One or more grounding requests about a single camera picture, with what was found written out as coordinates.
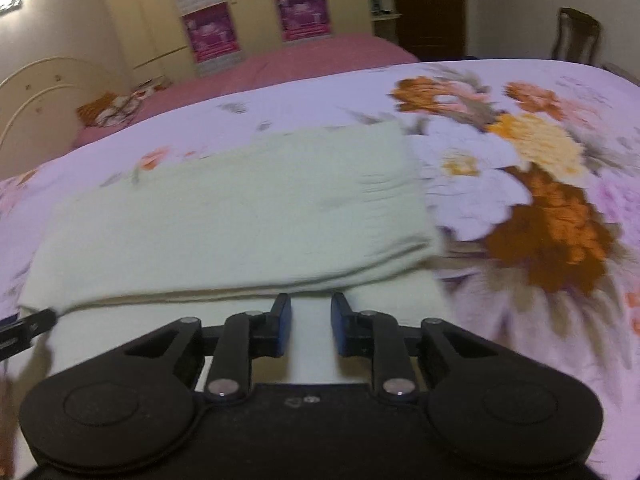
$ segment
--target floral bedsheet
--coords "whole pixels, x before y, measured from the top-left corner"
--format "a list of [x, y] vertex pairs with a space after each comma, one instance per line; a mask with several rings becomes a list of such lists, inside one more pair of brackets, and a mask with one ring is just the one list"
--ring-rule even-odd
[[460, 325], [591, 386], [590, 463], [640, 473], [640, 88], [539, 60], [409, 64], [213, 99], [0, 184], [0, 318], [14, 314], [52, 207], [159, 164], [310, 126], [398, 120], [447, 240]]

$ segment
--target pink bedsheet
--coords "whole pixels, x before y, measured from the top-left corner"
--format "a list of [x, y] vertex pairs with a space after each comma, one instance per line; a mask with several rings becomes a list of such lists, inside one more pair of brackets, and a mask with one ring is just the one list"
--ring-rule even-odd
[[415, 63], [404, 49], [367, 34], [348, 34], [251, 57], [232, 69], [168, 88], [145, 100], [132, 121], [83, 128], [72, 148], [90, 144], [156, 115], [214, 97], [353, 70]]

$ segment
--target white wall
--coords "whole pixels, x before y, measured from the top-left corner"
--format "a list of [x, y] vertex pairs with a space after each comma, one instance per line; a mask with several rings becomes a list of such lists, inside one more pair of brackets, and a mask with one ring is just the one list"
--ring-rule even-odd
[[0, 16], [0, 82], [45, 57], [72, 56], [127, 70], [104, 0], [24, 0]]
[[599, 63], [613, 62], [640, 76], [640, 0], [467, 0], [467, 52], [548, 59], [560, 7], [574, 7], [602, 23]]

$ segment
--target wooden chair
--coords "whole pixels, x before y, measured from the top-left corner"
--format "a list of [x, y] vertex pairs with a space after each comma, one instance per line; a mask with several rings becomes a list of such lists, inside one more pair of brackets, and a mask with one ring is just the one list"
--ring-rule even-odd
[[558, 39], [551, 59], [582, 63], [586, 52], [587, 63], [593, 65], [601, 31], [602, 26], [595, 18], [579, 10], [563, 7], [558, 13]]

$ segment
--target cream headboard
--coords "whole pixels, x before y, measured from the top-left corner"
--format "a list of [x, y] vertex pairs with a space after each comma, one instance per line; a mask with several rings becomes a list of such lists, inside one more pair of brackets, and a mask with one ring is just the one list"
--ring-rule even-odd
[[127, 84], [98, 64], [49, 57], [0, 84], [0, 180], [62, 156], [82, 124], [76, 108]]

